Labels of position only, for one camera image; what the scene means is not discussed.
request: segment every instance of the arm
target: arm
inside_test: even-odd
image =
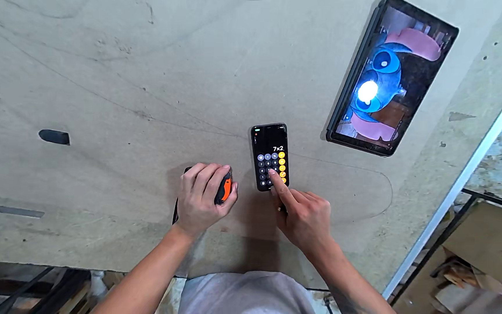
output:
[[[230,166],[196,164],[181,176],[179,220],[94,310],[94,314],[154,313],[174,272],[194,240],[226,216],[238,197],[238,184],[222,205],[214,196]]]
[[[330,235],[330,203],[312,192],[288,189],[269,172],[274,189],[277,225],[313,264],[329,286],[342,313],[388,313],[394,310],[347,260]],[[286,205],[287,213],[280,211]]]

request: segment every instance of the tablet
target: tablet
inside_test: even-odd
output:
[[[326,139],[391,156],[458,35],[458,28],[402,0],[373,12]]]

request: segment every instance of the wrist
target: wrist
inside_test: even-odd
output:
[[[332,237],[324,241],[319,241],[316,246],[312,247],[309,251],[304,251],[303,253],[311,264],[316,267],[318,265],[325,264],[326,261],[345,258],[340,246]]]
[[[186,231],[178,224],[173,224],[170,231],[168,231],[168,233],[170,233],[176,239],[179,239],[183,242],[189,242],[189,243],[193,243],[197,239],[197,237],[199,236],[198,234],[194,234],[194,233]]]

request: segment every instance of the workbench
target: workbench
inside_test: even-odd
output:
[[[334,238],[382,291],[502,110],[502,1],[412,3],[460,34],[382,158],[324,140],[375,3],[0,1],[0,206],[44,213],[0,213],[0,261],[128,272],[170,227],[183,169],[216,162],[238,203],[178,273],[325,288],[255,187],[248,129],[285,122],[291,187],[331,202]]]

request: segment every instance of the pink cartoon ear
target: pink cartoon ear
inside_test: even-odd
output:
[[[410,49],[412,53],[429,61],[435,61],[441,56],[439,44],[428,35],[413,28],[404,28],[399,33],[389,33],[387,42],[397,42]]]
[[[369,122],[352,114],[352,125],[354,129],[368,139],[390,141],[393,139],[394,128],[380,122]]]

